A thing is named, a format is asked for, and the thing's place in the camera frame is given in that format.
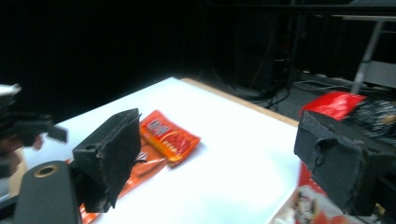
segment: white table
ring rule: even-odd
[[[93,223],[267,223],[296,187],[295,126],[176,78],[60,123],[69,142],[46,138],[40,151],[25,149],[28,168],[71,158],[106,119],[131,108],[141,119],[159,109],[202,140],[176,169],[165,167]]]

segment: orange snack bag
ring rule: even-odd
[[[183,162],[201,140],[177,126],[159,110],[154,110],[140,122],[140,133],[165,156],[171,166]]]
[[[123,189],[120,192],[119,198],[136,188],[145,180],[151,178],[161,171],[167,165],[166,158],[160,154],[151,144],[144,138],[140,137],[141,148],[140,154],[136,158],[136,164],[132,168],[131,176],[126,181]],[[82,223],[88,224],[96,219],[99,213],[85,212],[84,204],[79,208],[81,212]]]

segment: red snack bag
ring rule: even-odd
[[[177,126],[159,110],[140,122],[140,133],[168,159],[171,166],[183,162],[201,140]]]
[[[136,188],[138,185],[156,175],[163,167],[167,165],[166,158],[160,154],[144,138],[140,137],[141,148],[140,154],[136,158],[136,165],[132,168],[131,176],[122,188],[119,198]],[[91,223],[100,214],[87,213],[84,204],[79,208],[83,224]]]
[[[300,115],[304,110],[310,110],[341,120],[365,98],[346,91],[332,91],[303,106]]]

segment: red package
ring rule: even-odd
[[[142,147],[140,148],[140,154],[136,158],[136,165],[132,168],[131,176],[121,190],[119,198],[123,197],[147,179],[156,175],[167,165],[166,158],[160,154],[157,149],[143,138],[140,138],[140,141]],[[85,212],[84,205],[82,205],[79,210],[84,224],[92,222],[100,215],[99,213]]]
[[[303,111],[309,110],[330,116],[336,120],[341,120],[365,98],[365,96],[346,91],[332,91],[319,96],[319,98],[303,106],[300,110],[300,116]]]
[[[168,159],[171,166],[186,160],[201,140],[177,126],[159,110],[140,122],[140,133]]]

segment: metal pole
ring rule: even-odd
[[[357,94],[361,89],[361,84],[363,84],[364,78],[366,76],[367,68],[372,59],[376,43],[378,42],[378,38],[381,35],[381,30],[383,25],[384,25],[384,21],[377,21],[375,24],[375,28],[372,32],[372,36],[370,38],[369,44],[367,45],[363,59],[361,60],[361,65],[359,66],[358,72],[355,76],[351,93]]]

